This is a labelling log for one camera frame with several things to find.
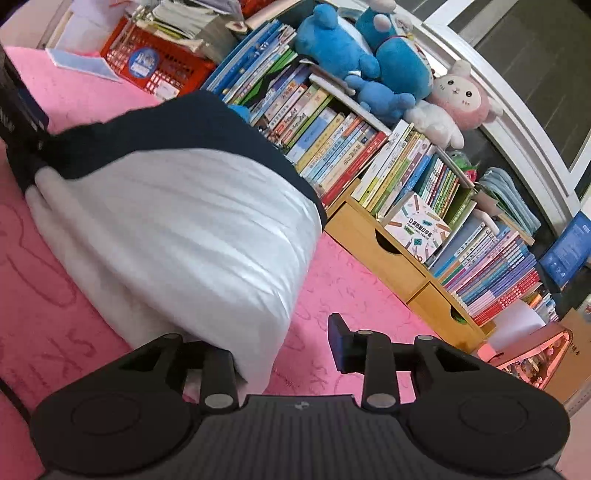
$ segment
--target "wooden drawer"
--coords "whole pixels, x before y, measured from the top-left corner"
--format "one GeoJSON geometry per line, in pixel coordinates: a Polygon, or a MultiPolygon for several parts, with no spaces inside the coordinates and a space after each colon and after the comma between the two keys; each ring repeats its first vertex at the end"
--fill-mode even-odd
{"type": "Polygon", "coordinates": [[[447,343],[466,353],[472,352],[485,335],[472,321],[459,323],[452,317],[452,306],[429,284],[408,303],[414,313],[419,315],[447,343]]]}
{"type": "Polygon", "coordinates": [[[407,302],[426,283],[425,276],[402,254],[383,249],[381,233],[355,209],[344,204],[326,225],[326,232],[407,302]]]}

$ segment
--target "drawer handle hole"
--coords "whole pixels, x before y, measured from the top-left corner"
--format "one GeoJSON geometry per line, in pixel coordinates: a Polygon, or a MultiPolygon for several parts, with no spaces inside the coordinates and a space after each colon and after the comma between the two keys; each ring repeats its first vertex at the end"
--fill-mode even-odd
{"type": "Polygon", "coordinates": [[[375,239],[376,239],[378,245],[381,246],[384,250],[386,250],[386,252],[388,252],[389,254],[392,254],[392,255],[402,255],[402,253],[400,253],[396,249],[396,247],[393,246],[393,244],[391,244],[390,242],[388,242],[388,239],[386,239],[386,237],[384,237],[377,230],[375,231],[375,239]]]}
{"type": "Polygon", "coordinates": [[[453,305],[449,306],[449,310],[450,310],[450,315],[452,316],[452,318],[457,322],[457,323],[461,323],[462,325],[467,325],[468,322],[466,321],[466,319],[460,315],[460,312],[458,312],[453,305]]]}

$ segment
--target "sticker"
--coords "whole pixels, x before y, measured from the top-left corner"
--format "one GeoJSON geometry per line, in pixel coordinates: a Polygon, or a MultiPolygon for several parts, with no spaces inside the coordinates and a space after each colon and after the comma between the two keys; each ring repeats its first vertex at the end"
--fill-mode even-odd
{"type": "Polygon", "coordinates": [[[150,77],[158,67],[160,56],[153,48],[144,47],[136,50],[129,58],[129,71],[139,79],[150,77]]]}
{"type": "Polygon", "coordinates": [[[180,90],[168,82],[161,80],[158,86],[154,89],[154,95],[161,100],[170,100],[171,98],[176,98],[180,90]]]}

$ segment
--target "cardboard box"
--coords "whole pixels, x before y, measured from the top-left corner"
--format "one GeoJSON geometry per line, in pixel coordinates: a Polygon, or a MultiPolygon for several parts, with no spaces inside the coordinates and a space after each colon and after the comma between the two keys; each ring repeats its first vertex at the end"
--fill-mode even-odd
{"type": "Polygon", "coordinates": [[[573,341],[545,392],[565,403],[591,380],[591,323],[573,309],[561,324],[573,332],[573,341]]]}

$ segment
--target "black cable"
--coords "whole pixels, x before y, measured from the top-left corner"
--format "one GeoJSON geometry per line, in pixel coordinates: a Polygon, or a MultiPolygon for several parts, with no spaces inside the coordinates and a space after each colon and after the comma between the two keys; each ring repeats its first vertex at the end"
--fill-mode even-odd
{"type": "Polygon", "coordinates": [[[14,393],[14,390],[10,388],[10,386],[0,377],[0,391],[6,395],[6,398],[9,399],[10,403],[17,409],[17,412],[20,413],[22,419],[29,423],[31,421],[31,413],[26,408],[25,404],[22,402],[18,395],[14,393]]]}

